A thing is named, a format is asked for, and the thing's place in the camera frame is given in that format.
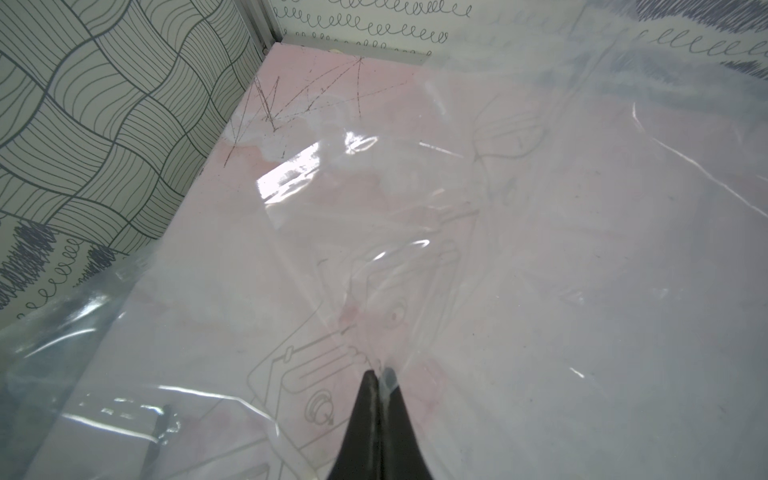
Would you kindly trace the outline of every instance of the squiggle pattern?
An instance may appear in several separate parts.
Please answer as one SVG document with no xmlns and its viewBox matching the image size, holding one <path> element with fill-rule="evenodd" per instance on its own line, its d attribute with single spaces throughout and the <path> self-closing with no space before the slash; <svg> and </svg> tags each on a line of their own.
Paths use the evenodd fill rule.
<svg viewBox="0 0 768 480">
<path fill-rule="evenodd" d="M 58 291 L 58 286 L 67 283 L 67 278 L 72 274 L 72 264 L 77 261 L 78 258 L 78 252 L 80 251 L 80 245 L 84 243 L 84 240 L 78 240 L 76 238 L 68 238 L 67 239 L 67 245 L 64 247 L 64 252 L 61 254 L 62 257 L 66 259 L 66 261 L 58 262 L 56 264 L 56 267 L 53 269 L 53 271 L 58 274 L 59 276 L 62 276 L 63 278 L 60 278 L 60 282 L 57 282 L 53 278 L 48 279 L 48 283 L 50 283 L 53 286 L 52 291 L 48 291 L 45 288 L 41 288 L 38 290 L 38 293 L 40 296 L 43 297 L 43 303 L 40 305 L 37 305 L 33 302 L 27 302 L 27 308 L 36 310 L 40 308 L 41 306 L 48 303 L 48 299 L 51 298 L 56 294 Z"/>
<path fill-rule="evenodd" d="M 365 31 L 368 35 L 404 35 L 406 37 L 418 38 L 423 41 L 430 41 L 432 43 L 445 43 L 448 40 L 448 32 L 441 31 L 429 31 L 426 28 L 418 30 L 418 27 L 414 25 L 402 24 L 402 27 L 398 30 L 397 27 L 392 27 L 388 24 L 374 24 L 368 22 L 363 24 L 362 19 L 358 16 L 352 16 L 351 14 L 342 15 L 336 14 L 335 16 L 329 16 L 327 20 L 323 20 L 322 15 L 317 15 L 314 19 L 311 14 L 304 15 L 304 12 L 299 8 L 283 7 L 283 13 L 280 14 L 277 8 L 274 8 L 275 16 L 278 18 L 295 18 L 302 23 L 306 23 L 311 28 L 331 28 L 331 27 L 350 27 L 356 28 L 359 31 Z"/>
<path fill-rule="evenodd" d="M 78 280 L 75 286 L 80 285 L 93 275 L 108 268 L 112 262 L 115 261 L 115 258 L 114 251 L 111 249 L 103 245 L 93 245 L 88 251 L 88 265 L 85 267 L 83 276 Z"/>
<path fill-rule="evenodd" d="M 8 258 L 0 263 L 0 309 L 37 281 L 56 242 L 50 227 L 27 221 L 19 223 L 13 237 L 15 245 Z"/>
<path fill-rule="evenodd" d="M 445 0 L 430 0 L 429 2 L 401 2 L 400 0 L 328 0 L 330 3 L 337 3 L 341 8 L 357 7 L 376 7 L 387 8 L 398 13 L 406 15 L 426 15 L 429 13 L 452 13 L 457 17 L 469 17 L 472 11 L 472 5 L 468 6 L 463 12 L 458 3 L 453 4 L 450 9 L 445 7 Z"/>
</svg>

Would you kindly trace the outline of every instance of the clear plastic bag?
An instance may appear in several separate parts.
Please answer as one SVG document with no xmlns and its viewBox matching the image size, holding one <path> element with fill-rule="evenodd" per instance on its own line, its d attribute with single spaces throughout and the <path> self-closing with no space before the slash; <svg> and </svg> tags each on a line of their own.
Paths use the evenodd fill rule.
<svg viewBox="0 0 768 480">
<path fill-rule="evenodd" d="M 391 366 L 435 478 L 764 478 L 766 86 L 624 3 L 486 8 L 386 123 L 4 330 L 18 476 L 324 478 Z"/>
</svg>

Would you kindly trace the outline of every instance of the black scribble pattern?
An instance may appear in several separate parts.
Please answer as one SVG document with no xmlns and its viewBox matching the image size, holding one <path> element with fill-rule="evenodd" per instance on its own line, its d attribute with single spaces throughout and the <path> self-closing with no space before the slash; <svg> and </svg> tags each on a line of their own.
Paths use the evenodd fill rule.
<svg viewBox="0 0 768 480">
<path fill-rule="evenodd" d="M 637 15 L 640 20 L 689 18 L 730 33 L 768 29 L 768 2 L 764 0 L 637 0 Z"/>
<path fill-rule="evenodd" d="M 652 59 L 629 51 L 618 55 L 611 61 L 610 70 L 614 73 L 621 71 L 642 72 L 646 78 L 653 78 L 665 84 L 676 85 L 680 82 L 666 68 L 654 63 Z"/>
<path fill-rule="evenodd" d="M 722 65 L 741 73 L 752 75 L 762 80 L 768 80 L 768 67 L 763 66 L 757 60 L 750 61 L 724 61 Z"/>
<path fill-rule="evenodd" d="M 602 8 L 616 15 L 637 18 L 636 2 L 627 2 L 626 0 L 588 0 L 585 7 Z"/>
<path fill-rule="evenodd" d="M 0 309 L 40 278 L 56 242 L 53 229 L 27 220 L 19 221 L 13 237 L 16 243 L 0 263 Z"/>
<path fill-rule="evenodd" d="M 105 247 L 104 245 L 91 246 L 91 249 L 88 251 L 88 265 L 85 266 L 83 276 L 80 277 L 80 280 L 78 280 L 75 286 L 80 285 L 93 275 L 108 268 L 114 261 L 115 255 L 111 248 Z"/>
</svg>

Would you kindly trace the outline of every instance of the wavy line pattern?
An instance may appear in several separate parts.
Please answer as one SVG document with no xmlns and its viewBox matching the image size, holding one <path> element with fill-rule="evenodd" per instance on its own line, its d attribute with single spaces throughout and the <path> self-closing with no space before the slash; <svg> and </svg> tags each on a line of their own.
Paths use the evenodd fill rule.
<svg viewBox="0 0 768 480">
<path fill-rule="evenodd" d="M 354 28 L 357 31 L 364 31 L 367 35 L 372 37 L 380 35 L 403 35 L 405 37 L 413 37 L 422 41 L 430 41 L 431 43 L 445 43 L 448 40 L 448 32 L 446 31 L 430 31 L 427 28 L 416 27 L 415 25 L 408 25 L 403 23 L 400 28 L 392 26 L 391 24 L 381 24 L 368 22 L 365 23 L 359 16 L 352 16 L 351 14 L 329 15 L 324 18 L 322 15 L 312 16 L 310 13 L 304 13 L 299 8 L 283 7 L 282 11 L 279 11 L 277 7 L 273 8 L 275 17 L 279 21 L 282 18 L 294 18 L 310 28 L 322 28 L 328 29 L 332 27 L 349 27 Z"/>
<path fill-rule="evenodd" d="M 469 17 L 472 5 L 459 7 L 458 3 L 449 6 L 445 0 L 428 0 L 427 2 L 401 2 L 400 0 L 328 0 L 341 8 L 376 7 L 386 8 L 404 15 L 427 15 L 430 13 L 450 13 L 457 17 Z"/>
<path fill-rule="evenodd" d="M 231 0 L 3 0 L 2 315 L 161 236 L 258 64 Z"/>
</svg>

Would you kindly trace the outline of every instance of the black plastic object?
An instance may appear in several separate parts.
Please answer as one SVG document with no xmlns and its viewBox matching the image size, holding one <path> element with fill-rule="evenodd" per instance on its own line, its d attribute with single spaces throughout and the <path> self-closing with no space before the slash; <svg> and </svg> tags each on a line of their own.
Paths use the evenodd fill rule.
<svg viewBox="0 0 768 480">
<path fill-rule="evenodd" d="M 173 409 L 170 405 L 166 405 L 161 410 L 162 413 L 157 416 L 157 420 L 154 423 L 154 431 L 152 436 L 156 439 L 162 439 L 163 434 L 168 430 L 168 424 L 173 417 Z M 150 443 L 147 447 L 147 454 L 144 457 L 144 464 L 141 466 L 141 475 L 139 478 L 144 480 L 145 478 L 151 478 L 154 470 L 154 463 L 157 461 L 157 457 L 160 456 L 160 443 Z"/>
<path fill-rule="evenodd" d="M 416 443 L 397 378 L 362 376 L 357 400 L 328 480 L 432 480 Z M 382 398 L 379 392 L 391 392 Z"/>
</svg>

